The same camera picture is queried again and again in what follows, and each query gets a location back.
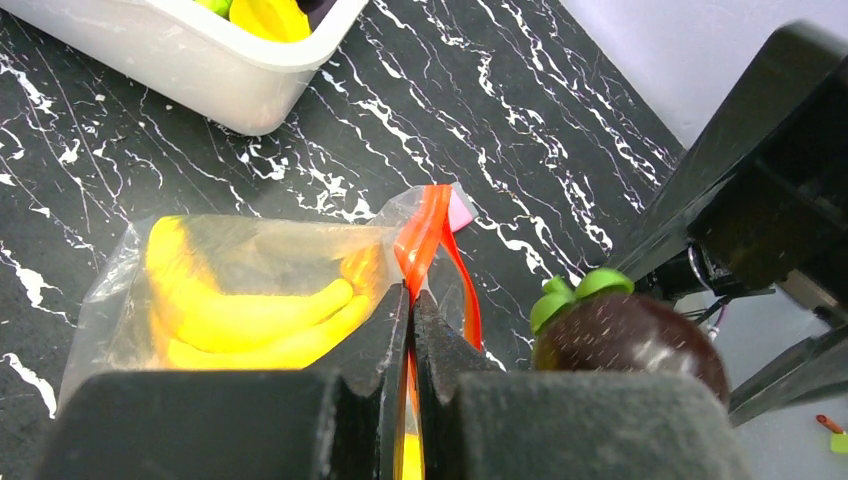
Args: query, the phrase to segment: small green object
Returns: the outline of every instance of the small green object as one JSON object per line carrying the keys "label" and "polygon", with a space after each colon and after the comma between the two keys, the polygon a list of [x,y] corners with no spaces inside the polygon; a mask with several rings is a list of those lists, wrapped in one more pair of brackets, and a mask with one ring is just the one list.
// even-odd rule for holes
{"label": "small green object", "polygon": [[635,285],[626,275],[611,268],[592,270],[583,277],[574,292],[579,300],[584,300],[599,293],[633,293]]}
{"label": "small green object", "polygon": [[218,16],[227,18],[230,14],[230,4],[233,3],[233,0],[194,0],[195,2],[203,5],[204,7],[212,10]]}
{"label": "small green object", "polygon": [[542,327],[553,317],[560,308],[573,304],[577,299],[574,292],[568,288],[565,281],[559,276],[545,282],[542,286],[545,296],[539,299],[530,310],[530,328],[533,335],[538,335]]}
{"label": "small green object", "polygon": [[844,433],[833,433],[830,435],[830,451],[848,455],[848,435]]}

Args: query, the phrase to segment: orange plastic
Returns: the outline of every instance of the orange plastic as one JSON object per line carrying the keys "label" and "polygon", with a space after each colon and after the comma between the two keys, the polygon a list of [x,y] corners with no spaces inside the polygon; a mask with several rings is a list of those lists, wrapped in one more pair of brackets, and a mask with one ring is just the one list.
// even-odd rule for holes
{"label": "orange plastic", "polygon": [[432,185],[424,189],[421,207],[401,230],[395,242],[395,257],[406,278],[412,302],[418,298],[427,270],[433,263],[436,250],[442,245],[462,276],[465,289],[465,339],[477,350],[483,349],[483,326],[477,292],[471,275],[462,262],[456,239],[448,221],[452,187]]}

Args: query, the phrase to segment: pink object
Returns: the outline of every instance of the pink object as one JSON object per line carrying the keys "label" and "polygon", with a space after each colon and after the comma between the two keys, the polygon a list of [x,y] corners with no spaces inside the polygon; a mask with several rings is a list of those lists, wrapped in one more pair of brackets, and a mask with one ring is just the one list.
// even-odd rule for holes
{"label": "pink object", "polygon": [[451,203],[448,206],[448,222],[450,223],[451,232],[456,233],[477,218],[479,213],[474,208],[474,205],[471,204],[468,195],[465,194],[465,191],[462,190],[458,182],[451,186],[453,187],[453,191],[451,192]]}

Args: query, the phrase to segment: toy banana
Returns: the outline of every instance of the toy banana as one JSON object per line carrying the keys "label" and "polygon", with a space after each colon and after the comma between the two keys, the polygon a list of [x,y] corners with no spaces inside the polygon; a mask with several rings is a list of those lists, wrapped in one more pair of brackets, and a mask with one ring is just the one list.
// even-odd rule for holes
{"label": "toy banana", "polygon": [[153,345],[165,366],[186,370],[301,369],[311,365],[347,338],[371,310],[359,295],[326,321],[243,353],[209,353],[173,338],[155,311],[150,312]]}
{"label": "toy banana", "polygon": [[199,257],[179,217],[156,222],[145,256],[152,309],[166,331],[201,351],[256,350],[317,324],[353,297],[344,279],[309,297],[227,295]]}
{"label": "toy banana", "polygon": [[233,0],[230,22],[272,42],[298,42],[312,33],[296,0]]}

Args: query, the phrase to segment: dark purple fruit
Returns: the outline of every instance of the dark purple fruit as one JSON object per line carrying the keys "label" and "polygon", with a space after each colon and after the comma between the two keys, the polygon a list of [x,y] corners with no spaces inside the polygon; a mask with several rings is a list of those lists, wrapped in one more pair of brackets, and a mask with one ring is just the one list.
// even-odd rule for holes
{"label": "dark purple fruit", "polygon": [[536,338],[537,370],[677,372],[703,381],[725,405],[724,365],[692,321],[643,295],[610,294],[561,309]]}

